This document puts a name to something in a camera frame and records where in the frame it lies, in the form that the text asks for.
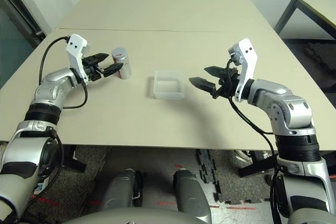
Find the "table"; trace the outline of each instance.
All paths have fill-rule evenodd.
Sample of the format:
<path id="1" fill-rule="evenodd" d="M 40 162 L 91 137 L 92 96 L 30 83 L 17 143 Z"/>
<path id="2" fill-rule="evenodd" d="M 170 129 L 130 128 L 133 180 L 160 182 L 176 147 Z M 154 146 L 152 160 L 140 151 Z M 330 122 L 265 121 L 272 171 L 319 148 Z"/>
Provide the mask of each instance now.
<path id="1" fill-rule="evenodd" d="M 223 11 L 223 8 L 227 10 L 226 4 L 222 0 L 214 1 L 220 3 L 214 7 L 218 11 L 209 15 L 224 15 L 218 20 L 217 27 L 221 27 L 221 31 L 210 31 L 217 14 L 203 20 L 202 27 L 197 28 L 201 31 L 187 31 L 193 26 L 178 28 L 173 22 L 166 22 L 166 28 L 175 25 L 175 29 L 186 31 L 100 29 L 99 22 L 97 28 L 87 23 L 82 29 L 64 26 L 56 29 L 1 89 L 0 140 L 8 140 L 24 118 L 37 87 L 39 63 L 45 48 L 55 38 L 78 33 L 91 43 L 90 54 L 126 48 L 133 73 L 128 80 L 115 75 L 89 83 L 88 103 L 61 114 L 58 133 L 65 144 L 268 150 L 267 143 L 235 114 L 226 99 L 213 100 L 188 81 L 189 77 L 200 76 L 217 82 L 203 69 L 213 65 L 225 67 L 228 48 L 247 37 L 259 56 L 255 78 L 279 82 L 304 97 L 313 108 L 321 149 L 336 149 L 334 141 L 329 140 L 334 134 L 335 109 L 255 6 L 249 0 L 235 0 L 238 3 L 235 8 Z M 70 16 L 79 16 L 73 12 Z M 128 24 L 124 19 L 132 23 L 134 18 L 117 17 L 120 22 L 115 24 Z M 44 73 L 68 65 L 65 44 L 60 42 L 51 49 Z M 152 85 L 156 70 L 181 71 L 185 77 L 185 99 L 154 99 Z M 76 105 L 82 100 L 83 91 L 79 88 L 70 94 L 67 105 Z M 246 102 L 239 107 L 262 129 L 270 131 L 263 111 Z"/>
<path id="2" fill-rule="evenodd" d="M 336 39 L 336 0 L 291 0 L 274 27 L 279 34 L 298 8 Z"/>

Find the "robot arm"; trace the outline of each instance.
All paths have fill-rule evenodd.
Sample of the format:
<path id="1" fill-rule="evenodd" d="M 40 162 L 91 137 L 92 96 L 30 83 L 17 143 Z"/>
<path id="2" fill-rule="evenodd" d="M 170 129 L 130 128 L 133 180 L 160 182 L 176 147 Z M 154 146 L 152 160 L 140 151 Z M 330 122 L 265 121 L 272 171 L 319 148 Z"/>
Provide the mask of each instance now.
<path id="1" fill-rule="evenodd" d="M 241 74 L 236 68 L 205 68 L 219 78 L 221 87 L 218 90 L 214 83 L 199 77 L 190 78 L 190 82 L 209 92 L 214 99 L 234 96 L 236 101 L 247 100 L 266 112 L 279 153 L 277 166 L 282 174 L 276 177 L 276 194 L 283 216 L 290 217 L 303 208 L 335 215 L 334 194 L 326 162 L 319 153 L 309 104 L 283 85 L 253 79 L 257 55 L 248 39 L 234 45 L 229 54 L 236 66 L 242 65 Z"/>
<path id="2" fill-rule="evenodd" d="M 71 90 L 88 81 L 96 81 L 101 74 L 107 77 L 117 72 L 122 63 L 101 68 L 98 63 L 107 54 L 82 58 L 87 41 L 71 35 L 67 52 L 70 68 L 50 73 L 36 89 L 34 98 L 1 160 L 0 220 L 20 218 L 39 181 L 44 180 L 55 168 L 59 156 L 56 130 L 64 102 Z"/>

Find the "floor mat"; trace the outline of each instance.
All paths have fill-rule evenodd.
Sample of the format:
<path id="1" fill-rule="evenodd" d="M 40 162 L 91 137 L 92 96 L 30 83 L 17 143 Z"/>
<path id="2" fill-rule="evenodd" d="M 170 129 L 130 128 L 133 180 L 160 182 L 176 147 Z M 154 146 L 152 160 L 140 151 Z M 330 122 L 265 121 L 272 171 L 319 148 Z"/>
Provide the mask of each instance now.
<path id="1" fill-rule="evenodd" d="M 86 171 L 63 169 L 55 184 L 29 208 L 27 215 L 41 223 L 62 223 L 79 217 L 109 149 L 108 146 L 77 146 L 76 158 L 87 164 Z"/>
<path id="2" fill-rule="evenodd" d="M 240 178 L 238 170 L 247 166 L 236 158 L 234 151 L 212 150 L 210 155 L 214 160 L 217 179 L 222 193 L 220 202 L 240 204 L 240 201 L 259 203 L 260 199 L 269 198 L 270 187 L 265 181 L 266 173 Z"/>
<path id="3" fill-rule="evenodd" d="M 308 43 L 306 53 L 336 76 L 336 44 Z"/>

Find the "metal table leg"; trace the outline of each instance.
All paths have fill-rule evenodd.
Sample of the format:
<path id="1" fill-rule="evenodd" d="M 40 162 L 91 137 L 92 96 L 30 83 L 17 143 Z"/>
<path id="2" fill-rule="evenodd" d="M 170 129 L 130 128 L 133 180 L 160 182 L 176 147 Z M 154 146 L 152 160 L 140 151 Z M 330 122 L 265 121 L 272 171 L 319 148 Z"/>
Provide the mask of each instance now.
<path id="1" fill-rule="evenodd" d="M 281 33 L 282 29 L 287 24 L 288 20 L 290 19 L 290 17 L 293 15 L 294 11 L 296 10 L 296 8 L 297 8 L 296 7 L 296 2 L 297 2 L 297 0 L 291 0 L 289 2 L 289 4 L 288 4 L 287 8 L 285 9 L 284 13 L 280 17 L 277 24 L 275 25 L 274 31 L 277 34 Z"/>

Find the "black cable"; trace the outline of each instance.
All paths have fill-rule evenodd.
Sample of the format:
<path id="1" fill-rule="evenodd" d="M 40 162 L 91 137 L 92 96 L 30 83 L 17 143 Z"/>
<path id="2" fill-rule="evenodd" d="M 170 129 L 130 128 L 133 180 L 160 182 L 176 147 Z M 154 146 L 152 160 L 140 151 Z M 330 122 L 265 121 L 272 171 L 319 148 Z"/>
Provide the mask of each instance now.
<path id="1" fill-rule="evenodd" d="M 78 106 L 63 107 L 63 109 L 77 109 L 77 108 L 83 107 L 86 104 L 86 102 L 88 101 L 88 89 L 87 89 L 86 84 L 83 81 L 83 79 L 80 80 L 80 84 L 82 84 L 83 89 L 84 89 L 84 93 L 85 93 L 85 98 L 84 98 L 83 103 L 81 105 L 78 105 Z"/>
<path id="2" fill-rule="evenodd" d="M 64 148 L 63 148 L 61 139 L 59 138 L 58 135 L 56 135 L 56 140 L 57 140 L 58 146 L 60 148 L 60 152 L 61 152 L 61 160 L 60 160 L 60 163 L 59 163 L 58 170 L 57 170 L 56 174 L 54 175 L 53 179 L 48 183 L 48 185 L 38 195 L 36 195 L 35 198 L 33 198 L 28 203 L 26 211 L 32 204 L 34 204 L 55 183 L 56 179 L 58 178 L 58 176 L 61 172 L 61 169 L 62 169 L 63 164 L 64 164 Z"/>
<path id="3" fill-rule="evenodd" d="M 66 41 L 66 43 L 68 43 L 69 39 L 70 39 L 70 36 L 64 36 L 64 37 L 59 37 L 59 38 L 55 39 L 53 42 L 51 42 L 49 44 L 49 46 L 45 50 L 45 52 L 43 54 L 43 57 L 42 57 L 42 60 L 41 60 L 40 71 L 39 71 L 39 76 L 38 76 L 38 84 L 39 85 L 42 84 L 42 73 L 43 73 L 44 62 L 45 62 L 45 60 L 47 58 L 47 55 L 48 55 L 48 52 L 49 52 L 50 48 L 54 44 L 56 44 L 57 42 L 59 42 L 59 41 L 61 41 L 63 39 Z M 83 103 L 81 105 L 77 105 L 77 106 L 66 106 L 66 107 L 63 107 L 63 109 L 77 109 L 77 108 L 83 107 L 86 104 L 86 102 L 88 101 L 88 90 L 87 90 L 86 84 L 85 84 L 85 82 L 82 79 L 80 80 L 80 83 L 83 86 L 84 93 L 85 93 L 85 98 L 84 98 Z"/>
<path id="4" fill-rule="evenodd" d="M 275 224 L 281 224 L 281 219 L 280 219 L 280 214 L 278 211 L 278 206 L 277 206 L 277 199 L 276 199 L 276 177 L 278 176 L 279 173 L 279 167 L 277 166 L 277 162 L 276 162 L 276 156 L 275 156 L 275 152 L 274 152 L 274 148 L 272 143 L 270 142 L 270 140 L 267 138 L 267 136 L 265 136 L 265 134 L 273 134 L 270 132 L 265 132 L 263 131 L 261 128 L 259 128 L 258 126 L 256 126 L 249 118 L 246 117 L 246 115 L 243 114 L 243 112 L 241 112 L 239 110 L 239 108 L 234 104 L 233 99 L 232 99 L 232 95 L 231 91 L 232 91 L 232 80 L 231 80 L 231 76 L 229 73 L 229 68 L 230 68 L 230 64 L 232 63 L 232 60 L 230 59 L 227 64 L 226 64 L 226 75 L 227 75 L 227 79 L 228 79 L 228 100 L 229 103 L 231 105 L 231 107 L 233 108 L 233 110 L 248 124 L 250 125 L 256 132 L 258 132 L 268 143 L 270 149 L 271 149 L 271 153 L 272 153 L 272 157 L 274 158 L 274 175 L 272 178 L 272 182 L 271 182 L 271 187 L 270 187 L 270 206 L 271 206 L 271 211 L 272 211 L 272 218 L 273 218 L 273 222 Z"/>
<path id="5" fill-rule="evenodd" d="M 41 60 L 41 65 L 40 65 L 40 71 L 39 71 L 39 76 L 38 76 L 38 84 L 41 85 L 42 83 L 42 72 L 43 72 L 43 66 L 44 66 L 44 61 L 46 60 L 46 57 L 47 57 L 47 54 L 48 54 L 48 51 L 50 50 L 50 48 L 56 44 L 57 42 L 61 41 L 61 40 L 65 40 L 66 42 L 69 41 L 70 37 L 69 36 L 65 36 L 65 37 L 60 37 L 58 39 L 55 39 L 53 42 L 51 42 L 49 44 L 49 46 L 47 47 L 47 49 L 45 50 L 44 54 L 43 54 L 43 57 L 42 57 L 42 60 Z"/>

